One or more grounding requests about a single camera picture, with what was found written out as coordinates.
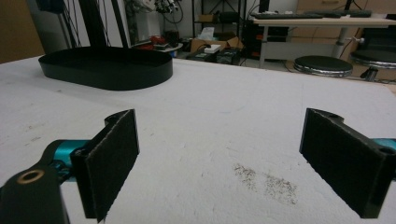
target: round stool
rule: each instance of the round stool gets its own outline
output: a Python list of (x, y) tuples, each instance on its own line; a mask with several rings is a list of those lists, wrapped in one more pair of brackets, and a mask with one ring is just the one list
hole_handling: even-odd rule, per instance
[(347, 77), (352, 74), (353, 66), (341, 59), (327, 56), (310, 55), (294, 60), (294, 68), (302, 73), (325, 77)]
[(361, 78), (364, 78), (366, 81), (374, 81), (378, 73), (377, 68), (396, 69), (396, 53), (393, 52), (361, 49), (352, 52), (350, 54), (350, 59), (355, 63), (369, 66), (369, 68), (361, 74)]

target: keyboard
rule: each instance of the keyboard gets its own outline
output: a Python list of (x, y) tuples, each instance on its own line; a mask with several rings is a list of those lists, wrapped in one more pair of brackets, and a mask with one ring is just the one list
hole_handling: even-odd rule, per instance
[(313, 10), (313, 11), (306, 11), (306, 14), (319, 14), (323, 17), (342, 17), (346, 15), (350, 15), (350, 17), (354, 18), (369, 18), (371, 17), (372, 11), (371, 10)]
[(314, 13), (305, 14), (252, 14), (257, 20), (299, 20), (299, 19), (321, 19), (323, 16)]

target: screw hole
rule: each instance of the screw hole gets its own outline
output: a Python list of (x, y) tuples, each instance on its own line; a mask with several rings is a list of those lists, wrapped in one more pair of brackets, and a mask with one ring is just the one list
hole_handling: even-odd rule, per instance
[(20, 175), (20, 177), (18, 177), (17, 182), (19, 184), (30, 184), (32, 182), (37, 181), (43, 175), (44, 175), (43, 170), (32, 170), (24, 173), (23, 175)]

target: black plastic container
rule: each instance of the black plastic container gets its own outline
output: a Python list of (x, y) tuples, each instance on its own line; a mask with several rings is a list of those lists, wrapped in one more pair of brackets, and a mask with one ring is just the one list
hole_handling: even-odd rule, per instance
[(65, 49), (38, 60), (46, 77), (108, 91), (133, 91), (165, 82), (172, 57), (163, 52), (114, 47)]

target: desk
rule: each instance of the desk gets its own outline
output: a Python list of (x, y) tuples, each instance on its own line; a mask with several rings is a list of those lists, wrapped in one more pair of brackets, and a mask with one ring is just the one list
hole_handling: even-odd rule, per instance
[[(0, 186), (53, 140), (91, 139), (134, 108), (141, 151), (106, 223), (394, 223), (394, 183), (361, 220), (299, 153), (307, 107), (396, 134), (396, 98), (372, 83), (174, 59), (163, 84), (103, 91), (44, 77), (37, 58), (0, 64)], [(76, 183), (62, 192), (72, 223), (95, 223)]]
[[(301, 19), (301, 20), (254, 20), (255, 24), (264, 27), (262, 38), (262, 51), (260, 55), (260, 68), (264, 66), (265, 58), (294, 60), (304, 55), (327, 55), (339, 58), (346, 39), (347, 28), (387, 28), (396, 25), (396, 21), (378, 18), (340, 18), (340, 19)], [(288, 27), (341, 27), (338, 41), (335, 45), (267, 42), (269, 26)]]

